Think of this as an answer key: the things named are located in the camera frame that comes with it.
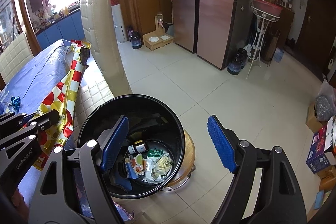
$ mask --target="black trash can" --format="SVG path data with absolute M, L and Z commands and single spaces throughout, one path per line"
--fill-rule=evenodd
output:
M 126 193 L 110 184 L 109 176 L 104 176 L 110 195 L 115 198 L 145 198 L 160 191 L 176 176 L 184 158 L 185 138 L 182 125 L 176 114 L 161 101 L 146 95 L 123 95 L 115 97 L 96 108 L 86 119 L 78 137 L 78 147 L 88 140 L 97 139 L 100 134 L 112 128 L 118 118 L 124 115 L 129 120 L 129 144 L 144 140 L 150 149 L 162 149 L 169 152 L 173 165 L 166 179 L 157 184 L 149 184 L 141 179 L 130 179 L 132 190 Z M 120 149 L 119 155 L 128 155 L 127 146 Z M 123 164 L 118 165 L 121 176 L 126 177 Z

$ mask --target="wooden stool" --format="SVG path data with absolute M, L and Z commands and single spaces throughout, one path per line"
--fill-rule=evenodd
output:
M 151 51 L 154 51 L 156 48 L 164 47 L 169 43 L 174 43 L 174 38 L 171 35 L 166 34 L 166 31 L 162 26 L 158 23 L 158 18 L 155 17 L 156 22 L 156 30 L 154 32 L 146 33 L 142 36 L 143 44 L 150 48 Z M 151 37 L 157 37 L 159 40 L 157 42 L 151 42 L 149 39 Z
M 191 176 L 191 173 L 195 171 L 196 166 L 195 162 L 195 145 L 193 140 L 187 131 L 184 130 L 185 136 L 185 153 L 183 162 L 180 170 L 177 172 L 174 179 L 167 185 L 167 187 L 163 188 L 162 191 L 172 191 L 175 190 L 182 185 L 184 185 Z

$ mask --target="copper refrigerator door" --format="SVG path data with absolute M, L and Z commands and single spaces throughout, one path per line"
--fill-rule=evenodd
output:
M 173 0 L 175 43 L 194 50 L 195 0 Z
M 234 0 L 199 0 L 197 55 L 222 68 Z

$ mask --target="chair backrest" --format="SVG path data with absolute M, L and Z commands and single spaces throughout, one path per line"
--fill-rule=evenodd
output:
M 131 94 L 118 49 L 110 0 L 81 0 L 85 38 L 114 96 Z
M 0 74 L 7 84 L 33 58 L 25 32 L 19 34 L 0 55 Z

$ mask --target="red and gold wrapping paper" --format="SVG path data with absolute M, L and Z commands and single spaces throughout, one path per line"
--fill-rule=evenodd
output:
M 42 153 L 34 163 L 39 170 L 43 169 L 52 149 L 58 145 L 64 146 L 73 133 L 75 102 L 82 75 L 86 69 L 87 59 L 81 55 L 83 47 L 90 49 L 91 45 L 83 41 L 72 41 L 73 60 L 70 71 L 47 95 L 35 113 L 34 118 L 53 109 L 59 112 L 58 123 L 39 133 L 38 140 Z

